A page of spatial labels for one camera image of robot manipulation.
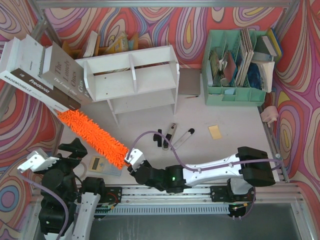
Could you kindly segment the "orange microfiber duster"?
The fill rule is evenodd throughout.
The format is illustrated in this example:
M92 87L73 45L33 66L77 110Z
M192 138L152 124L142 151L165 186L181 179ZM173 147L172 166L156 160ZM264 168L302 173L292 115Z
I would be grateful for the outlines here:
M118 169L127 165L129 149L79 110L59 112L58 119Z

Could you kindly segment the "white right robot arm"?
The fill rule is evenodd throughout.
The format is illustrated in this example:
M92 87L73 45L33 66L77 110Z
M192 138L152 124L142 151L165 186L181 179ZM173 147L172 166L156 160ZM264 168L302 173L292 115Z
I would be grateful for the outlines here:
M124 160L129 174L138 184L167 193L182 193L203 183L228 180L233 194L244 195L252 187L269 187L276 183L271 160L265 151L247 146L237 150L236 154L220 160L164 169L152 167L138 149L133 149Z

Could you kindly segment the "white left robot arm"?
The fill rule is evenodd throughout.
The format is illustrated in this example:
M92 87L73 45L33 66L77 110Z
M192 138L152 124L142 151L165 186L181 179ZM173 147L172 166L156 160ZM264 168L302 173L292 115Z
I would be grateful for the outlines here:
M63 157L59 153L56 163L37 171L42 175L41 185L51 191L40 192L40 230L47 240L87 240L97 205L107 195L105 182L102 178L86 177L77 187L74 168L88 153L79 138L60 144L58 149L70 155Z

